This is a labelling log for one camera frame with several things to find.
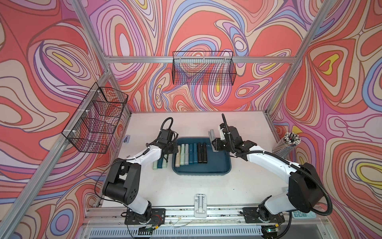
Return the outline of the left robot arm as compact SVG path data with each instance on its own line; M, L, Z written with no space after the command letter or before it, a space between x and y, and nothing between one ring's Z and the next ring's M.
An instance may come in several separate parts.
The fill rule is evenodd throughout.
M178 137L179 134L169 128L161 129L158 137L147 143L137 155L114 160L104 181L102 194L138 215L147 214L150 202L139 194L142 167L176 153Z

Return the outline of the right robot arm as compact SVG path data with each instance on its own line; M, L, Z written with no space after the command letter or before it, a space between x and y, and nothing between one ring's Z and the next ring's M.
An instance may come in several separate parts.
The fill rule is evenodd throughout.
M321 216L332 213L333 203L313 165L288 161L264 150L255 142L244 141L236 127L224 122L219 125L218 131L220 136L211 142L213 149L259 165L288 184L287 192L268 196L260 203L256 211L260 220L268 222L281 212L314 212Z

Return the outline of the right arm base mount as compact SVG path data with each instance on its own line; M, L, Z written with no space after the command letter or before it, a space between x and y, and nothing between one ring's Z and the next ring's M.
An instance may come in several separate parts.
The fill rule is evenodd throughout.
M282 224L285 222L285 218L282 213L273 215L263 208L258 207L244 207L239 212L244 217L246 223L250 224Z

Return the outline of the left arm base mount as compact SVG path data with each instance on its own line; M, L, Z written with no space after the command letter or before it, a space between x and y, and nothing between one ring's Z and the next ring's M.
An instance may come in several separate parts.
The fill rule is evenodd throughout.
M150 208L144 214L138 214L130 209L121 213L126 225L152 225L160 226L165 223L166 209L165 208Z

